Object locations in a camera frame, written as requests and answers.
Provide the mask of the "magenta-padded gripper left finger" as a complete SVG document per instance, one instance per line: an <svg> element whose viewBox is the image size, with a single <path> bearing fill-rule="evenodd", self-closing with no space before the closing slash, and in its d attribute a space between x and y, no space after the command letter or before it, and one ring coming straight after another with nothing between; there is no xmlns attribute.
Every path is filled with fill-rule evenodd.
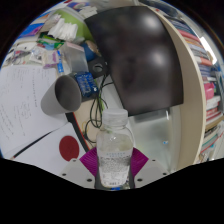
<svg viewBox="0 0 224 224"><path fill-rule="evenodd" d="M81 187L99 188L97 150L93 148L80 159L71 159L61 171L60 177Z"/></svg>

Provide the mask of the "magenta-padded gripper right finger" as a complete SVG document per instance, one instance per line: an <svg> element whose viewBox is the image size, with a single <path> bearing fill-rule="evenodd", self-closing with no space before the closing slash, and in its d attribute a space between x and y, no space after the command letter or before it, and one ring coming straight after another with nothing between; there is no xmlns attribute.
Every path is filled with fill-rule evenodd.
<svg viewBox="0 0 224 224"><path fill-rule="evenodd" d="M131 189L146 186L168 174L169 172L157 160L149 159L138 149L133 149L129 172Z"/></svg>

